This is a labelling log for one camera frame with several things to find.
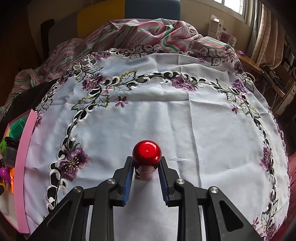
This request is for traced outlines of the green plastic spool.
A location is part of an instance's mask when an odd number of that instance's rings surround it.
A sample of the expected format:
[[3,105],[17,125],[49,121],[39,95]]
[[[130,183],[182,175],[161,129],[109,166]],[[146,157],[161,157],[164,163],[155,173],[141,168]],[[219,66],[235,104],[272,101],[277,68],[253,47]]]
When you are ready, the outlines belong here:
[[19,118],[16,122],[12,123],[10,126],[9,137],[18,139],[23,133],[25,124],[26,122],[22,118]]

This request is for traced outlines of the magenta perforated cone toy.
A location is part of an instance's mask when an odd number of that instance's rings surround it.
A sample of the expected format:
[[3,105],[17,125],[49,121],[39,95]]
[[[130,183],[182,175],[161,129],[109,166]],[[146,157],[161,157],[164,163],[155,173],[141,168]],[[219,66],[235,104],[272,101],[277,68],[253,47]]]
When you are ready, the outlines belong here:
[[6,182],[10,183],[10,170],[6,167],[1,167],[0,168],[0,177]]

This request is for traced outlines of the wooden folding chair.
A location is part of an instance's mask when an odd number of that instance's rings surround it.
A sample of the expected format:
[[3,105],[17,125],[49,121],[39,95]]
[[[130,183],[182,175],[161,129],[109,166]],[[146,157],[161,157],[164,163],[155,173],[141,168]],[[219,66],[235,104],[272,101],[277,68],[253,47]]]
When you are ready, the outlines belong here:
[[267,82],[264,97],[272,112],[280,116],[295,98],[295,79],[282,65],[275,69],[265,66],[264,79]]

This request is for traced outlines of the white carton box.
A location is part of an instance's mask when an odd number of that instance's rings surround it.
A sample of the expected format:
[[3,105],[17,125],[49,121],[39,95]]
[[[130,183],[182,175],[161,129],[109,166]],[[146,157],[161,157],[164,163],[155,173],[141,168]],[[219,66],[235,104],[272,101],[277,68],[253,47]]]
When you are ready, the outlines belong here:
[[224,20],[218,18],[215,15],[211,15],[208,29],[208,36],[216,40],[221,39],[221,34],[223,31]]

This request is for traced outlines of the orange linked cubes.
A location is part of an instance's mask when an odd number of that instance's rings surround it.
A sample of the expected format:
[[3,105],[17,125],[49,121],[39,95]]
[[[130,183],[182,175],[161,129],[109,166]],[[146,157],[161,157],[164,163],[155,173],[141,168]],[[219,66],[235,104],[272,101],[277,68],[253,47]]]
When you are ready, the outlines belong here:
[[10,169],[10,186],[11,186],[11,194],[14,195],[14,176],[15,176],[15,168]]

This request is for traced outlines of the wooden side table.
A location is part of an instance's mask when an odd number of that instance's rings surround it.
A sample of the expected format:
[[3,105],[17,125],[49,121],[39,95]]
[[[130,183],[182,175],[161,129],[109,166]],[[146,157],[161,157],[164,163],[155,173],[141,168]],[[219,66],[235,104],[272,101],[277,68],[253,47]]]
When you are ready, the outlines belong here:
[[256,73],[258,73],[260,75],[264,74],[264,71],[260,68],[260,66],[257,65],[253,60],[251,60],[248,56],[246,56],[245,54],[242,55],[241,51],[238,49],[235,49],[235,52],[236,52],[238,58],[240,59],[240,62],[243,64],[243,66],[255,71]]

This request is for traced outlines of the pink curtain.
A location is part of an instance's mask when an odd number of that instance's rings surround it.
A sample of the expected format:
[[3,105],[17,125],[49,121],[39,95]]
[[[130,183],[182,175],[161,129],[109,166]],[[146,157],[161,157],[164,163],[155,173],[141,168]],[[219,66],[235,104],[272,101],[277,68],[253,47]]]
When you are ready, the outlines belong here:
[[247,56],[260,67],[277,68],[283,59],[285,29],[261,1],[252,1],[251,29]]

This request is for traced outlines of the pink white shallow box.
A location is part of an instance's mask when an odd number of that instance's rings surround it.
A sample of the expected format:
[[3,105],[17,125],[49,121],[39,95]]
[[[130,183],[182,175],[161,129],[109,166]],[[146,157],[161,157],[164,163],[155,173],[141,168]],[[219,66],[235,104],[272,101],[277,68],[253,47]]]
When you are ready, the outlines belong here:
[[28,222],[25,213],[25,198],[24,198],[24,175],[25,175],[25,163],[27,158],[27,152],[29,143],[37,120],[37,114],[30,109],[21,114],[13,121],[8,123],[4,136],[1,138],[9,137],[10,126],[16,122],[19,118],[22,118],[26,124],[22,135],[17,139],[20,141],[18,151],[16,155],[15,163],[15,176],[14,176],[14,195],[11,194],[10,183],[6,183],[1,178],[1,213],[6,220],[20,233],[29,233]]

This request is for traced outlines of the white floral embroidered tablecloth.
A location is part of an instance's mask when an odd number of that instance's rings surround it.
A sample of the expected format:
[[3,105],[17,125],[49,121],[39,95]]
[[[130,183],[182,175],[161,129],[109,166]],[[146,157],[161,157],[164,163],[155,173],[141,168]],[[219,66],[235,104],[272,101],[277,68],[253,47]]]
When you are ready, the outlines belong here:
[[72,188],[110,178],[151,140],[181,178],[217,186],[271,240],[290,200],[283,133],[238,59],[210,55],[111,49],[66,70],[35,107],[24,178],[30,232]]

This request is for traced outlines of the pink striped bed sheet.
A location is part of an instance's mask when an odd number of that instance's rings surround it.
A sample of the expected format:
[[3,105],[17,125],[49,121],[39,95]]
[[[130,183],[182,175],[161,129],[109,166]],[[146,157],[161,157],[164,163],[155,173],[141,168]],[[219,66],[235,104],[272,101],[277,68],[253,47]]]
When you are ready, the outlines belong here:
[[189,23],[184,21],[155,19],[111,20],[97,28],[85,39],[72,38],[59,44],[49,53],[46,61],[36,69],[20,71],[14,86],[1,106],[3,118],[14,99],[24,91],[43,82],[61,77],[66,70],[90,53],[102,53],[106,58],[109,49],[118,54],[132,54],[138,57],[149,52],[165,50],[184,53],[200,62],[217,66],[221,70],[233,71],[238,57],[228,44],[211,37],[204,37]]

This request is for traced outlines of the purple small box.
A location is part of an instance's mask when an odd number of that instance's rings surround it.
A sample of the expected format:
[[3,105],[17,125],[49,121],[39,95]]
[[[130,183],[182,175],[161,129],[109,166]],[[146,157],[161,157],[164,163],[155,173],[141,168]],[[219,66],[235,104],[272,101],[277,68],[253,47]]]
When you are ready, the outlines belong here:
[[220,41],[228,44],[231,35],[226,31],[221,32]]

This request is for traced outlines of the green toy camera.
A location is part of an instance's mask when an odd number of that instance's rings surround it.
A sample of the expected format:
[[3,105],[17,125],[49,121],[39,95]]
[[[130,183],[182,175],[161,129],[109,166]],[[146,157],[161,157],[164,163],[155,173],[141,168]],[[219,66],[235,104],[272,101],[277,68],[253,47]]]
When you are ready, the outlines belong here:
[[1,156],[5,157],[6,156],[6,141],[5,141],[5,139],[1,140],[0,150],[1,150]]

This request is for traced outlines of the grey yellow blue headboard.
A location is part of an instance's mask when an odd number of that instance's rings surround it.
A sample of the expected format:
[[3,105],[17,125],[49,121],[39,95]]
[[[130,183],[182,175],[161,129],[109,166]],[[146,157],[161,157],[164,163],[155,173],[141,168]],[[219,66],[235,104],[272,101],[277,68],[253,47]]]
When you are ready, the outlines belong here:
[[180,1],[96,1],[60,20],[53,18],[41,23],[43,56],[59,44],[72,38],[86,38],[110,20],[120,19],[169,19],[181,18]]

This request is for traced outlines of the red metallic cylinder case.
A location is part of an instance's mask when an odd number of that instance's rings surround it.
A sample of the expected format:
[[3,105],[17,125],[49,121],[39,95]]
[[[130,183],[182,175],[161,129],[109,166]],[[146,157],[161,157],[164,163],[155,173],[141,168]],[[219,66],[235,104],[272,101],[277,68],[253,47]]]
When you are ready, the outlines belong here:
[[143,181],[151,180],[161,157],[162,151],[157,143],[150,140],[138,142],[132,151],[136,177]]

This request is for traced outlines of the black grey jar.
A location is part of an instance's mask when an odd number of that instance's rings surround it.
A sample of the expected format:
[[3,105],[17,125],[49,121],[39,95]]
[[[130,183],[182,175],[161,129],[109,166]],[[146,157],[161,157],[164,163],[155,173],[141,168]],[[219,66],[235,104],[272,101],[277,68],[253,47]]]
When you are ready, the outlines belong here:
[[6,142],[6,155],[5,155],[5,166],[14,168],[16,163],[16,155],[20,141],[16,138],[5,137]]

